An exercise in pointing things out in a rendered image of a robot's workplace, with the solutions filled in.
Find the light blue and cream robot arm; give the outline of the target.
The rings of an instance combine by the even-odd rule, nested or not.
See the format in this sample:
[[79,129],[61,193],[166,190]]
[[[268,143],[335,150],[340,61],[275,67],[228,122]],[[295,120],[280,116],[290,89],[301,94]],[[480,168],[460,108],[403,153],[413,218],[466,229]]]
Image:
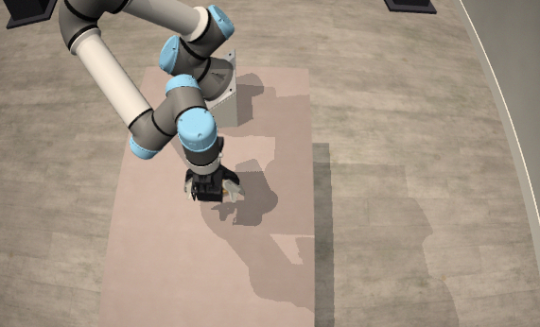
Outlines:
[[[167,40],[159,58],[160,68],[173,78],[156,110],[100,38],[97,20],[105,11],[124,11],[180,33]],[[131,151],[138,158],[152,159],[178,133],[193,172],[206,175],[218,168],[224,137],[218,137],[204,99],[219,98],[232,80],[233,65],[210,56],[235,31],[220,8],[192,9],[177,0],[61,0],[59,24],[71,54],[79,57],[132,133]]]

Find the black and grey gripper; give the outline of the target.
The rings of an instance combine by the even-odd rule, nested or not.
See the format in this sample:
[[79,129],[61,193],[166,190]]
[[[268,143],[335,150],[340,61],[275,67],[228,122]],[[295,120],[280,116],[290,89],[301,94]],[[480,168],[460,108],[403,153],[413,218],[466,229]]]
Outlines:
[[[217,174],[215,175],[215,173]],[[224,181],[222,182],[223,179]],[[197,186],[195,184],[197,184]],[[202,184],[202,185],[199,185],[199,184]],[[205,184],[211,184],[211,185],[205,185]],[[204,190],[202,186],[204,186]],[[192,195],[192,198],[194,200],[196,199],[196,196],[197,196],[197,199],[199,201],[214,201],[214,202],[222,203],[223,192],[221,193],[221,196],[222,196],[221,198],[220,190],[221,189],[223,190],[223,188],[226,191],[228,191],[230,200],[232,203],[236,203],[238,193],[241,194],[242,196],[245,196],[245,191],[236,173],[233,172],[232,170],[229,170],[225,166],[223,166],[221,162],[218,168],[214,172],[208,174],[208,177],[207,175],[199,175],[193,172],[190,168],[186,171],[183,190],[186,193],[187,200],[189,200]],[[187,189],[187,192],[186,192],[186,189]]]

